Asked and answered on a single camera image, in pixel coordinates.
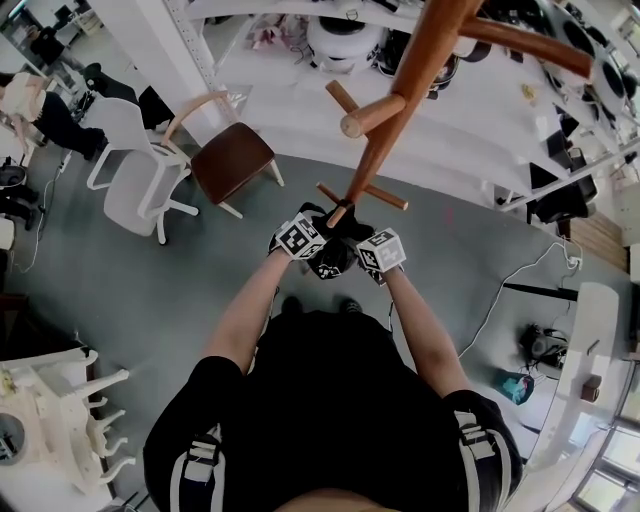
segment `brown wooden chair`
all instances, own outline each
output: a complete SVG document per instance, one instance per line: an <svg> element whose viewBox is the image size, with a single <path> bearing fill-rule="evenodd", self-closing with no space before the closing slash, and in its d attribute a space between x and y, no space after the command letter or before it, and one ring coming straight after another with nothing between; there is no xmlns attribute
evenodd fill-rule
<svg viewBox="0 0 640 512"><path fill-rule="evenodd" d="M226 91L208 93L192 100L171 121L162 144L175 150L170 138L176 128L189 114L214 99L227 101ZM207 142L191 159L191 170L213 204L241 219L242 214L227 204L226 200L260 171L270 167L278 184L284 187L274 157L273 150L254 130L236 122Z"/></svg>

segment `shelf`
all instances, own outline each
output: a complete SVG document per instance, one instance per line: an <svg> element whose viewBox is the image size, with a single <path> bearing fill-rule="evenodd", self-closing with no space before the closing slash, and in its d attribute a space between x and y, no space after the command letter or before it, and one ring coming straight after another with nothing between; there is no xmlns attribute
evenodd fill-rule
<svg viewBox="0 0 640 512"><path fill-rule="evenodd" d="M221 83L284 87L291 96L315 92L329 98L325 85L337 79L361 105L389 91L391 79L375 69L355 75L323 73L312 68L300 53L282 46L248 49L245 38L252 24L252 20L245 23L236 39L228 43L229 51L225 52L224 59L218 62L217 77ZM505 75L510 76L509 81L502 78ZM438 100L425 99L416 117L431 122L435 128L444 126L482 139L565 179L568 172L549 158L545 145L540 142L548 134L540 135L536 123L536 117L543 116L544 124L553 132L559 129L557 115L552 108L544 112L534 109L525 100L521 84L528 79L518 64L510 61L499 47L494 47L489 57L480 63L461 62L450 86L441 92ZM309 105L309 110L316 108L314 104ZM333 117L337 130L339 113Z"/></svg>
<svg viewBox="0 0 640 512"><path fill-rule="evenodd" d="M340 11L332 2L311 0L195 0L187 7L187 16L191 19L231 16L236 14L306 14L310 16L328 16L344 18L380 25L402 32L413 32L422 9L403 7L405 16L391 13L384 7L364 2L357 9Z"/></svg>
<svg viewBox="0 0 640 512"><path fill-rule="evenodd" d="M276 152L355 168L365 140L345 137L339 127L341 116L340 107L324 90L292 93L267 85L253 87L242 112L242 120L256 129L296 134L288 147L273 147ZM297 146L304 145L300 139L314 147L315 156L307 150L300 153ZM479 137L419 116L411 120L391 155L398 161L411 162L411 168L402 172L389 168L386 172L392 178L418 183L422 172L437 168L478 183L500 185L520 195L531 194L527 163L516 161L509 152Z"/></svg>
<svg viewBox="0 0 640 512"><path fill-rule="evenodd" d="M606 37L613 46L622 54L622 56L629 63L631 68L637 73L640 74L640 58L636 54L635 50L631 47L631 45L622 39L620 34L614 30L611 25L601 16L601 14L597 11L593 5L591 5L587 0L571 0L571 3L575 5L580 11L582 11L582 15L584 16L584 20L596 27L602 35Z"/></svg>

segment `white chair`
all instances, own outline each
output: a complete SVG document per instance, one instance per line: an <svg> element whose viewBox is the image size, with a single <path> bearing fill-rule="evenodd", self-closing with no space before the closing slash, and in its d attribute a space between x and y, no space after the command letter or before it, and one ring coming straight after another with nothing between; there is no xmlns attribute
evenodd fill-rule
<svg viewBox="0 0 640 512"><path fill-rule="evenodd" d="M87 356L82 350L73 349L0 362L4 376L10 379L0 388L0 413L16 418L25 431L23 449L9 464L0 464L0 477L17 466L45 460L64 472L78 489L90 494L113 481L125 465L135 464L134 457L123 457L103 473L100 457L113 455L126 442L122 438L107 448L104 433L124 411L97 421L89 409L103 406L106 400L88 402L92 394L126 380L129 372L120 370L108 377L76 384L68 380L69 370L84 372L97 357L93 350Z"/></svg>
<svg viewBox="0 0 640 512"><path fill-rule="evenodd" d="M140 108L118 98L97 100L89 111L87 125L104 130L109 144L87 180L91 190L108 188L104 213L123 228L141 236L158 229L158 241L167 243L164 214L173 208L198 215L193 206L171 199L183 179L191 174L182 154L149 142ZM98 173L112 151L128 151L111 183L96 184Z"/></svg>

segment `wooden peg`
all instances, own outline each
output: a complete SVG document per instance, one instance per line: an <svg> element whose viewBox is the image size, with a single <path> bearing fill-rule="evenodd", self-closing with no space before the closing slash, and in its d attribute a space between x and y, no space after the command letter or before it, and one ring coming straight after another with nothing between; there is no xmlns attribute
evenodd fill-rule
<svg viewBox="0 0 640 512"><path fill-rule="evenodd" d="M347 114L354 110L358 110L358 104L337 80L329 82L325 86L325 89L329 91L329 94L331 94L333 99L338 102L338 105L340 105Z"/></svg>
<svg viewBox="0 0 640 512"><path fill-rule="evenodd" d="M460 35L528 53L583 78L591 77L593 60L589 55L541 34L525 32L506 23L471 17L460 28Z"/></svg>
<svg viewBox="0 0 640 512"><path fill-rule="evenodd" d="M342 118L340 127L342 132L352 139L369 133L376 126L381 125L390 117L402 112L407 102L398 94L390 94L378 101L353 110Z"/></svg>
<svg viewBox="0 0 640 512"><path fill-rule="evenodd" d="M327 221L327 227L332 229L335 228L336 224L340 222L340 219L345 213L347 213L347 209L344 206L338 206L336 211L333 212L331 218Z"/></svg>
<svg viewBox="0 0 640 512"><path fill-rule="evenodd" d="M316 183L316 187L318 187L318 190L320 190L320 192L331 199L334 203L340 204L340 198L324 183L319 181L318 183Z"/></svg>
<svg viewBox="0 0 640 512"><path fill-rule="evenodd" d="M396 208L400 208L403 211L406 211L406 209L409 208L409 201L400 199L398 196L394 196L393 194L387 192L386 190L382 190L375 185L367 185L367 188L365 188L364 191L367 194L372 195L373 197L377 197L385 203L388 203L391 206L395 206Z"/></svg>

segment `gray floor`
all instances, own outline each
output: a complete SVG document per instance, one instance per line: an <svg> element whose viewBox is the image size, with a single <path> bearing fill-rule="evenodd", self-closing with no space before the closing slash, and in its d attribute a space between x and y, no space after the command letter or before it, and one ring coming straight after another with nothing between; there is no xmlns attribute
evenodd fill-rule
<svg viewBox="0 0 640 512"><path fill-rule="evenodd" d="M43 190L59 161L58 148L39 150L31 167L32 183ZM340 193L352 172L317 162L279 157L287 183L280 188L265 174L230 201L245 214L238 220L209 204L194 181L180 185L177 198L201 209L192 218L179 212L167 217L169 245L155 236L136 236L102 212L104 191L86 188L90 165L74 157L57 182L51 215L40 243L36 265L26 274L15 267L7 289L25 292L47 318L100 353L101 371L125 367L129 381L106 393L109 407L127 415L116 423L127 435L127 452L139 454L146 434L167 402L187 379L226 304L263 260L274 229L292 218L304 201L331 207L316 189L322 180ZM410 201L400 212L365 197L357 216L378 228L392 227L408 256L405 268L425 299L463 349L482 322L501 279L535 260L553 241L548 234L520 221L442 194L394 180L377 185ZM27 266L35 238L19 230L15 262ZM557 286L568 274L562 251L552 253L515 282ZM628 276L587 255L584 268L565 286L598 281L621 297L618 343L624 350L630 284ZM291 266L280 300L298 295L308 309L329 309L350 295L365 311L387 322L389 297L368 276L353 269L340 279L321 282ZM477 345L463 358L471 378L488 384L491 367L516 369L522 363L515 341L527 323L571 329L573 308L567 302L505 291ZM397 318L396 339L407 362L408 350ZM541 426L553 389L540 392L535 406L518 411L517 420ZM209 395L215 400L215 390ZM510 422L512 413L505 417ZM516 434L526 455L533 442L524 429ZM125 468L118 479L121 495L142 484L141 464Z"/></svg>

